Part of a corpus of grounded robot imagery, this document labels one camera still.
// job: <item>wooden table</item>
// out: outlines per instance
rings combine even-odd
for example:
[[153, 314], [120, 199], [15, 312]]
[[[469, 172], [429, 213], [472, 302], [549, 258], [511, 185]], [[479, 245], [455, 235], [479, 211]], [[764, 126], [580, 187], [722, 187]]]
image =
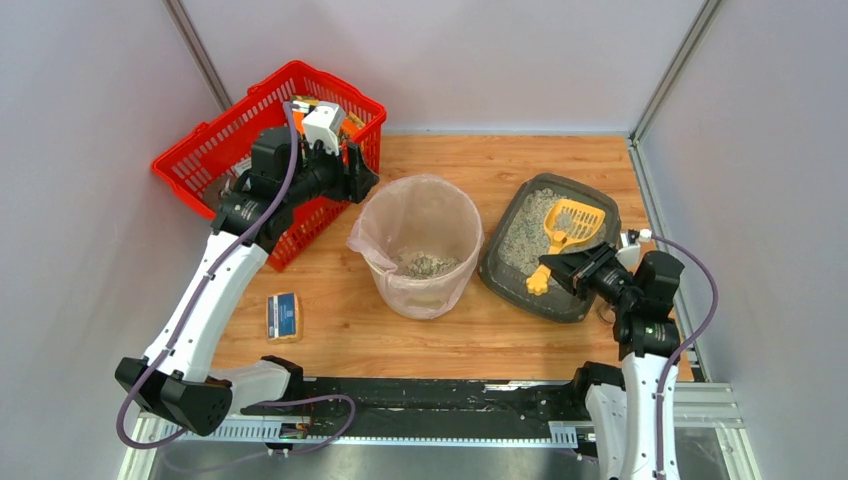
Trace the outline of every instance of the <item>wooden table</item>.
[[[474, 200], [488, 239], [519, 186], [544, 172], [611, 196], [624, 228], [648, 226], [620, 137], [387, 136], [380, 186], [419, 173], [441, 175]], [[360, 210], [348, 208], [283, 273], [266, 266], [256, 275], [221, 337], [215, 368], [276, 355], [308, 376], [560, 380], [587, 360], [617, 364], [618, 346], [594, 308], [581, 323], [557, 324], [502, 300], [476, 274], [456, 307], [438, 319], [394, 313], [365, 261], [345, 246]], [[282, 291], [300, 297], [304, 336], [272, 345], [265, 339], [265, 305]], [[681, 379], [691, 379], [686, 362], [681, 365]]]

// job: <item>clear plastic bag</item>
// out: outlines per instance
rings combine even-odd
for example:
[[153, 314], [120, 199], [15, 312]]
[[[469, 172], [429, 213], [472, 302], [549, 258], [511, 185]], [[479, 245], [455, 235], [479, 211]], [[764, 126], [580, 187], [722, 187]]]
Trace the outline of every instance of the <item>clear plastic bag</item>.
[[[365, 257], [383, 300], [397, 313], [436, 318], [456, 305], [477, 266], [483, 224], [471, 198], [445, 179], [415, 175], [378, 191], [353, 225], [347, 246]], [[404, 258], [456, 259], [431, 277], [401, 275]]]

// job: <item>white wall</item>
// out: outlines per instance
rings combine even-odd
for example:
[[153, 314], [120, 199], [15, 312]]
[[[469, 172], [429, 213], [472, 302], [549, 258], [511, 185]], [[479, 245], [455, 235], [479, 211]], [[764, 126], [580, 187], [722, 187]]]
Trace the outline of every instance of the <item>white wall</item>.
[[157, 1], [3, 2], [0, 45], [0, 476], [112, 479], [206, 230], [149, 165], [216, 108]]
[[701, 351], [767, 479], [848, 470], [846, 21], [839, 0], [725, 2], [644, 142], [669, 236], [718, 277]]
[[185, 0], [233, 99], [301, 59], [388, 130], [624, 132], [702, 0]]

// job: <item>red plastic basket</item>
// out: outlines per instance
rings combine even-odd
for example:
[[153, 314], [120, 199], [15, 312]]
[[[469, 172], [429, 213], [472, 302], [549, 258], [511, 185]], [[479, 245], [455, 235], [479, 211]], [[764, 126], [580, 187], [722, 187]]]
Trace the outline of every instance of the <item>red plastic basket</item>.
[[[375, 172], [380, 168], [380, 129], [386, 109], [359, 93], [359, 90], [326, 72], [301, 61], [293, 61], [262, 83], [247, 89], [247, 96], [212, 123], [201, 123], [194, 131], [153, 162], [153, 172], [168, 182], [177, 197], [192, 210], [212, 219], [215, 216], [203, 201], [203, 192], [212, 180], [250, 156], [250, 147], [259, 132], [287, 125], [282, 102], [293, 95], [311, 95], [338, 103], [353, 112], [365, 127], [353, 141], [363, 147], [365, 162]], [[276, 270], [306, 248], [347, 207], [317, 198], [294, 212], [294, 224], [283, 235], [268, 264]]]

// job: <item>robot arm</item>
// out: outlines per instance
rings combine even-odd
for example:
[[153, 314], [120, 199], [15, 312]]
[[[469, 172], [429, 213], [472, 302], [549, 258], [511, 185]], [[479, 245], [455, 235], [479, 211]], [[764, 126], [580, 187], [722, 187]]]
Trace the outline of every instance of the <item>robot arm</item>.
[[[347, 144], [345, 163], [337, 145], [324, 144], [324, 138], [335, 138], [331, 135], [334, 132], [316, 135], [322, 128], [337, 130], [339, 122], [322, 122], [343, 117], [339, 112], [338, 105], [319, 104], [304, 118], [307, 139], [298, 145], [291, 144], [287, 127], [264, 130], [253, 144], [251, 169], [223, 199], [200, 265], [171, 319], [142, 358], [124, 358], [118, 365], [115, 378], [127, 391], [151, 359], [166, 349], [197, 285], [210, 277], [209, 266], [268, 210], [280, 191], [292, 148], [297, 150], [294, 180], [280, 206], [209, 278], [176, 344], [141, 386], [135, 400], [142, 409], [198, 435], [208, 435], [227, 414], [280, 399], [290, 383], [302, 377], [300, 367], [276, 357], [263, 357], [255, 365], [229, 370], [212, 371], [210, 365], [245, 288], [293, 224], [294, 209], [319, 196], [359, 203], [377, 184], [377, 175], [365, 164], [357, 145]], [[310, 117], [316, 115], [318, 120], [313, 121]]]
[[[664, 465], [657, 465], [657, 387], [665, 364], [680, 345], [668, 315], [683, 264], [666, 253], [649, 252], [633, 275], [618, 260], [618, 253], [602, 244], [539, 259], [566, 291], [578, 298], [596, 292], [615, 310], [613, 337], [619, 343], [622, 366], [587, 362], [579, 368], [572, 382], [575, 403], [585, 406], [595, 424], [602, 479], [653, 480], [662, 473], [661, 478], [677, 480], [671, 408], [662, 411]], [[667, 405], [674, 401], [677, 372], [675, 365], [666, 379]]]

